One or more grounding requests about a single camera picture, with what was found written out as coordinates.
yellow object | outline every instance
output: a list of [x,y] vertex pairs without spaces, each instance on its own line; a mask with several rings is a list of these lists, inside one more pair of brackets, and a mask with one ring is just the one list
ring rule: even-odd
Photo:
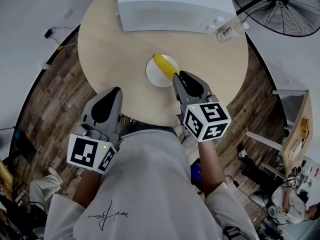
[[164,75],[172,81],[174,79],[174,74],[177,73],[179,75],[179,71],[161,54],[154,54],[153,60],[155,64],[162,70]]
[[14,186],[14,177],[8,171],[7,167],[0,160],[0,178],[2,179],[4,185],[12,192]]
[[301,130],[301,137],[306,140],[309,135],[309,120],[308,119],[306,119],[306,118],[301,119],[300,130]]

plastic bottle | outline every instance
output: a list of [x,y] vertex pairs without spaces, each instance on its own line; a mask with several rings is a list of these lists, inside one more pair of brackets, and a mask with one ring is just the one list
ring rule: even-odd
[[224,43],[226,41],[229,41],[233,37],[243,35],[248,28],[249,25],[246,22],[237,23],[236,25],[228,26],[224,28],[222,31],[218,32],[216,34],[216,38],[220,43]]

wall outlet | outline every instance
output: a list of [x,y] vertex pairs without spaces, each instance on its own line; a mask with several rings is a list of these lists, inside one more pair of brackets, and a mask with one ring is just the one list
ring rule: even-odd
[[282,69],[282,70],[284,69],[284,63],[283,62],[278,62],[278,66],[279,66],[280,69]]
[[71,9],[71,8],[68,8],[63,14],[62,14],[62,17],[64,17],[65,19],[68,19],[71,14],[73,14],[74,11]]
[[49,64],[42,64],[42,65],[40,65],[40,68],[41,68],[42,70],[50,70],[50,69],[51,69],[51,65],[49,65]]

person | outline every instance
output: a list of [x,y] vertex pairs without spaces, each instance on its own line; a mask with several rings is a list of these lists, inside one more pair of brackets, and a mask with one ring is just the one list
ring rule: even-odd
[[[33,225],[33,233],[37,236],[37,239],[43,239],[45,233],[46,225],[46,213],[49,211],[47,200],[57,191],[60,190],[63,180],[53,167],[49,167],[48,171],[50,175],[47,175],[41,179],[32,180],[29,184],[29,199],[31,204],[31,217],[35,220],[30,223]],[[12,192],[7,188],[7,186],[0,182],[0,195],[5,197],[11,203],[16,204]],[[20,215],[19,214],[7,214],[5,210],[0,209],[0,219],[8,225],[8,218],[16,220]]]
[[171,130],[131,131],[122,137],[104,175],[85,170],[72,200],[53,195],[44,238],[226,240],[233,232],[258,240],[228,190],[214,142],[198,143],[203,202],[191,184],[184,148]]
[[300,223],[303,220],[316,220],[320,217],[320,203],[311,205],[308,209],[306,204],[299,198],[290,182],[283,185],[282,180],[274,179],[271,175],[260,170],[252,159],[249,158],[242,143],[237,147],[238,157],[245,164],[242,174],[260,185],[261,191],[255,192],[252,199],[260,206],[266,206],[268,201],[264,193],[271,196],[273,205],[277,208],[277,220],[280,224]]

banana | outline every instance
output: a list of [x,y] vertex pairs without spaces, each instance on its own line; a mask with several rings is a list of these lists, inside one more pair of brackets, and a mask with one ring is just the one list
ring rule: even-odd
[[155,64],[162,70],[164,75],[172,81],[174,79],[174,74],[177,73],[179,75],[179,71],[164,58],[161,54],[154,54],[153,60]]

